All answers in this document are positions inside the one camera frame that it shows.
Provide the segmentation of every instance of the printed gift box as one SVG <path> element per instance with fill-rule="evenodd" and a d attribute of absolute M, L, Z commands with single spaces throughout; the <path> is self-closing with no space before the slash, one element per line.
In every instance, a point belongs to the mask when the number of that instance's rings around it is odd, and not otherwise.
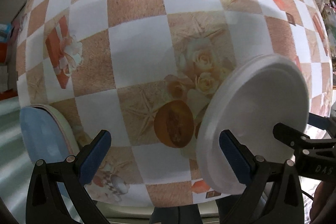
<path fill-rule="evenodd" d="M 63 16 L 48 35 L 45 44 L 55 75 L 62 89 L 77 66 L 83 63 L 82 43 L 69 35 L 67 19 Z"/>

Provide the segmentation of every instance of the screw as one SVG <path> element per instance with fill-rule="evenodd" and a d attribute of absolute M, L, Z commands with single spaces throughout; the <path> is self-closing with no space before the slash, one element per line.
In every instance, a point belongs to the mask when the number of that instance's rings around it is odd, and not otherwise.
<path fill-rule="evenodd" d="M 294 166 L 294 162 L 292 160 L 287 160 L 286 163 L 289 165 L 289 166 Z"/>
<path fill-rule="evenodd" d="M 258 161 L 258 162 L 263 162 L 265 160 L 265 158 L 263 156 L 260 156 L 260 155 L 256 155 L 255 156 L 255 159 Z"/>
<path fill-rule="evenodd" d="M 73 162 L 75 160 L 75 156 L 71 155 L 67 157 L 67 162 Z"/>
<path fill-rule="evenodd" d="M 41 166 L 43 164 L 43 160 L 38 160 L 37 162 L 36 162 L 36 165 L 37 166 Z"/>

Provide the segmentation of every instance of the blue gripper pad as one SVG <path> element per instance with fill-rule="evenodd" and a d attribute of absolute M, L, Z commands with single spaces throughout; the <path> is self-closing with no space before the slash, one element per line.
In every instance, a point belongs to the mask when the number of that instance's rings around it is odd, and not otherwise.
<path fill-rule="evenodd" d="M 111 147 L 111 134 L 106 130 L 102 130 L 97 137 L 99 140 L 94 144 L 91 152 L 83 160 L 83 163 L 79 167 L 78 180 L 82 186 L 89 184 L 95 176 L 99 165 L 106 156 L 109 148 Z"/>
<path fill-rule="evenodd" d="M 222 131 L 219 135 L 219 146 L 223 151 L 224 156 L 229 162 L 233 172 L 235 173 L 238 181 L 242 184 L 249 185 L 251 179 L 251 166 L 240 153 L 238 147 L 233 143 L 226 133 Z"/>
<path fill-rule="evenodd" d="M 322 130 L 327 130 L 330 126 L 330 121 L 325 117 L 309 113 L 308 124 Z"/>

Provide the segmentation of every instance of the white plate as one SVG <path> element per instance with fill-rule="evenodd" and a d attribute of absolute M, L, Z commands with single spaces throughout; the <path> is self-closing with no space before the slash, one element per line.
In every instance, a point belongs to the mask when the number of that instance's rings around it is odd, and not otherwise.
<path fill-rule="evenodd" d="M 287 58 L 263 55 L 236 68 L 212 98 L 199 129 L 196 155 L 203 179 L 220 193 L 242 193 L 245 185 L 219 147 L 220 133 L 229 129 L 254 155 L 282 163 L 293 150 L 273 137 L 273 127 L 282 122 L 303 132 L 308 108 L 305 80 Z"/>

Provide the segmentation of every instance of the checkered tablecloth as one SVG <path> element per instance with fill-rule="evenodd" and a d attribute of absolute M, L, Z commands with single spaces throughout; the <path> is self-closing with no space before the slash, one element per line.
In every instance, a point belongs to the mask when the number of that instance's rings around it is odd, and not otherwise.
<path fill-rule="evenodd" d="M 328 115 L 330 50 L 314 0 L 28 0 L 19 101 L 59 110 L 80 147 L 110 131 L 93 199 L 201 203 L 230 194 L 207 186 L 196 162 L 206 106 L 236 66 L 272 53 L 297 64 L 311 112 Z"/>

